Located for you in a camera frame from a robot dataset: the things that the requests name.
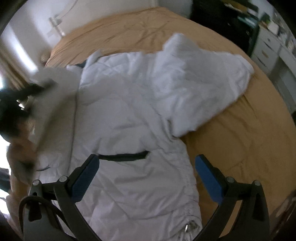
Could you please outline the white puffer jacket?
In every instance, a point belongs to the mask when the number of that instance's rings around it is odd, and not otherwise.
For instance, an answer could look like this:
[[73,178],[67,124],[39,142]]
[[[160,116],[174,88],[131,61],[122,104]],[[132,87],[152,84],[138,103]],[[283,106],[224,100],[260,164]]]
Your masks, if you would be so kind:
[[161,51],[90,55],[84,67],[45,68],[55,86],[34,103],[39,172],[57,181],[91,154],[100,161],[79,211],[102,240],[192,240],[202,229],[193,167],[181,136],[222,112],[254,73],[240,55],[200,49],[174,34]]

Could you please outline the beige curtain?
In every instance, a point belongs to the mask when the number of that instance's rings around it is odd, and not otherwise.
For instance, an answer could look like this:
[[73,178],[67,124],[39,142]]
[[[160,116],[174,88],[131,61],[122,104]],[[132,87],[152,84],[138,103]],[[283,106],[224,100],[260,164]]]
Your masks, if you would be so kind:
[[4,87],[23,89],[28,86],[27,75],[20,66],[12,59],[1,42],[1,76],[4,78]]

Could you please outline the white drawer cabinet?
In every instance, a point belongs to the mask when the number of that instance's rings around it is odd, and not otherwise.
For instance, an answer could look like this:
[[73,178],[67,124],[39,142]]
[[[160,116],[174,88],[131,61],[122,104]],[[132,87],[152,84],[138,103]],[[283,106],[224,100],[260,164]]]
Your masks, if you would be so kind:
[[295,56],[269,30],[260,27],[251,59],[287,100],[295,102]]

